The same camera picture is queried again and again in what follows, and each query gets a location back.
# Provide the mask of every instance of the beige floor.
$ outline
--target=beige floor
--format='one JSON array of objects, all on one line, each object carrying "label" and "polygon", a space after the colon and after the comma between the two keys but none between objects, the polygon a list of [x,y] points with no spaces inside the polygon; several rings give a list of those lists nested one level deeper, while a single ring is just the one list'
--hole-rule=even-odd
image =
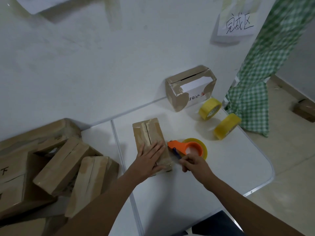
[{"label": "beige floor", "polygon": [[248,198],[299,230],[315,235],[315,123],[291,112],[297,100],[271,80],[268,138],[247,133],[269,157],[273,182]]}]

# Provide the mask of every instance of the person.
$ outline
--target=person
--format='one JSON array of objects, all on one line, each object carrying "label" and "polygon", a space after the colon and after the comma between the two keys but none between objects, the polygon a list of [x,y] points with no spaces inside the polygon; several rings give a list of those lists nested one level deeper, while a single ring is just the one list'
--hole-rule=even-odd
[{"label": "person", "polygon": [[[153,143],[143,152],[141,146],[135,161],[110,188],[70,219],[55,236],[104,236],[108,235],[118,213],[135,187],[163,169],[156,166],[163,151],[164,142]],[[192,227],[192,233],[198,235],[225,236],[302,236],[300,232],[283,221],[269,214],[253,202],[239,194],[211,171],[207,162],[200,156],[188,154],[179,160],[183,172],[191,171],[192,175],[203,186],[212,192],[238,222],[236,225],[226,223],[226,215],[219,212]]]}]

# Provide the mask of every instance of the packing tape roll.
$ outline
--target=packing tape roll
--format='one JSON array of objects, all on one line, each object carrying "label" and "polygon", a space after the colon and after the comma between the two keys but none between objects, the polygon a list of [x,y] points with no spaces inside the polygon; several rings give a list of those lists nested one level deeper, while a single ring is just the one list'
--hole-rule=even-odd
[{"label": "packing tape roll", "polygon": [[204,119],[208,120],[212,118],[222,107],[222,103],[215,98],[209,99],[199,109],[199,115]]},{"label": "packing tape roll", "polygon": [[214,129],[214,135],[220,140],[224,139],[238,124],[241,123],[241,119],[234,113],[228,115],[223,121]]},{"label": "packing tape roll", "polygon": [[200,141],[200,140],[198,140],[196,138],[187,138],[187,139],[183,140],[182,142],[183,143],[188,143],[188,142],[196,142],[196,143],[198,143],[202,147],[202,150],[203,150],[203,155],[201,157],[203,159],[205,159],[205,160],[207,159],[207,156],[208,156],[207,147],[202,141]]}]

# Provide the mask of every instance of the green and white cloth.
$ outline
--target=green and white cloth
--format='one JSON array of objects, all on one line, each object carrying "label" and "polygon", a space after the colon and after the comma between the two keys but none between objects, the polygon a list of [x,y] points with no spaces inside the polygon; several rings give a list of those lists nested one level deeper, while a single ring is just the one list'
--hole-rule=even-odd
[{"label": "green and white cloth", "polygon": [[237,74],[240,82],[226,95],[230,101],[226,110],[242,119],[242,128],[268,136],[263,81],[279,70],[314,15],[315,0],[276,0]]}]

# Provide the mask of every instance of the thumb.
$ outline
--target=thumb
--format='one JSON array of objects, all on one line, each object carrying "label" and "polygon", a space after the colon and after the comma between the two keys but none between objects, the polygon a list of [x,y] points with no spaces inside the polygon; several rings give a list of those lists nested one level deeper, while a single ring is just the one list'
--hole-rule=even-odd
[{"label": "thumb", "polygon": [[165,166],[156,166],[156,167],[153,167],[152,171],[151,171],[151,175],[155,174],[155,173],[158,173],[160,170],[163,170],[165,169],[166,167]]},{"label": "thumb", "polygon": [[184,160],[184,159],[180,159],[179,160],[179,163],[184,166],[184,167],[187,167],[188,170],[192,170],[193,168],[193,164],[189,163],[188,161]]}]

